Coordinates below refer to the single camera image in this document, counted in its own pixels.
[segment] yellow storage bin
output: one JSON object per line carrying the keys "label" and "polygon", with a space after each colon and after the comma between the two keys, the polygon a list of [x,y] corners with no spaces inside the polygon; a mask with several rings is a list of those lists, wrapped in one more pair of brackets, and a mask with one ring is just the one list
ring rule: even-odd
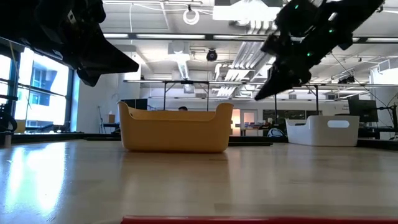
{"label": "yellow storage bin", "polygon": [[223,152],[233,105],[212,111],[146,111],[119,102],[123,146],[130,151]]}

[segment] white storage bin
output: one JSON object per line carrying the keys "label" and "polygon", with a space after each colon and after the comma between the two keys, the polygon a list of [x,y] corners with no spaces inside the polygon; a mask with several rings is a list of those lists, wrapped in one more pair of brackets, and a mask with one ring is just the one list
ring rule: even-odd
{"label": "white storage bin", "polygon": [[289,143],[308,146],[356,146],[359,116],[309,116],[305,125],[286,119]]}

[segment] light fixture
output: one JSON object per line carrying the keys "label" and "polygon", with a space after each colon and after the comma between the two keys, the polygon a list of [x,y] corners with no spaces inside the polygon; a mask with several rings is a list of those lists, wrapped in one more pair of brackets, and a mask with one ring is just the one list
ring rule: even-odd
{"label": "light fixture", "polygon": [[127,83],[163,83],[162,80],[124,80]]}
{"label": "light fixture", "polygon": [[267,64],[273,64],[274,62],[276,61],[276,57],[275,56],[272,56],[270,59],[269,59],[269,61],[267,62]]}
{"label": "light fixture", "polygon": [[176,4],[176,5],[199,5],[201,6],[203,3],[201,1],[135,1],[135,0],[103,0],[105,4]]}
{"label": "light fixture", "polygon": [[240,84],[243,84],[243,82],[209,82],[209,84],[240,85]]}
{"label": "light fixture", "polygon": [[215,40],[251,40],[264,41],[267,39],[266,35],[214,35]]}
{"label": "light fixture", "polygon": [[105,38],[129,38],[128,34],[104,34]]}
{"label": "light fixture", "polygon": [[377,38],[368,38],[366,42],[398,42],[398,38],[382,38],[382,37],[377,37]]}
{"label": "light fixture", "polygon": [[248,84],[248,85],[263,85],[264,83],[250,82],[250,83],[246,83],[246,84]]}
{"label": "light fixture", "polygon": [[205,35],[198,34],[137,34],[138,39],[204,39]]}

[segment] table surface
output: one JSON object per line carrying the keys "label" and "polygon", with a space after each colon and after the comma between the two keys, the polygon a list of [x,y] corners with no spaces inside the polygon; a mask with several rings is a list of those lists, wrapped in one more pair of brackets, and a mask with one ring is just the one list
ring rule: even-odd
{"label": "table surface", "polygon": [[0,223],[398,216],[398,153],[377,149],[274,144],[160,154],[67,141],[0,149],[0,174]]}

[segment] security camera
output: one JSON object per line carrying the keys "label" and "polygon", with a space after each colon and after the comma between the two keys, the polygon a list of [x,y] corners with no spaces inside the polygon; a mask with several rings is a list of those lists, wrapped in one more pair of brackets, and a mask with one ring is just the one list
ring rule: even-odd
{"label": "security camera", "polygon": [[214,62],[217,60],[217,53],[215,49],[210,49],[207,53],[206,59],[208,62]]}

